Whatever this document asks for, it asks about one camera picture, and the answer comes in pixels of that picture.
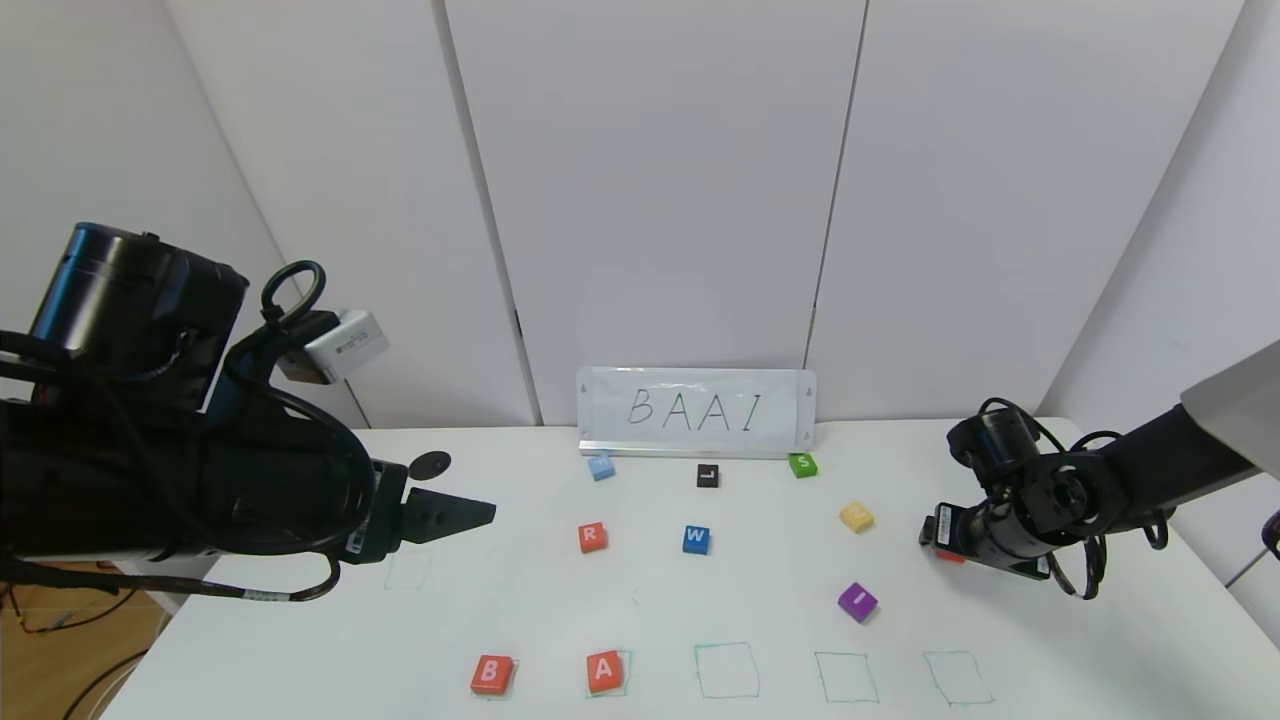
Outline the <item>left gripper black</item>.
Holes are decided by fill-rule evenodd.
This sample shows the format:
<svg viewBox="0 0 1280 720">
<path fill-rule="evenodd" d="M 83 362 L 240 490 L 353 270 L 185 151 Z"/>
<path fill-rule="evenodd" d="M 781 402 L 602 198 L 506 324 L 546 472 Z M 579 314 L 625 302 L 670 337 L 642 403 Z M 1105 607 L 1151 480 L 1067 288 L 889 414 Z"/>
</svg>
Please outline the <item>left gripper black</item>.
<svg viewBox="0 0 1280 720">
<path fill-rule="evenodd" d="M 408 468 L 372 461 L 376 493 L 369 515 L 339 550 L 339 561 L 351 565 L 381 562 L 401 542 L 426 544 L 489 525 L 494 503 L 412 488 L 403 502 Z"/>
</svg>

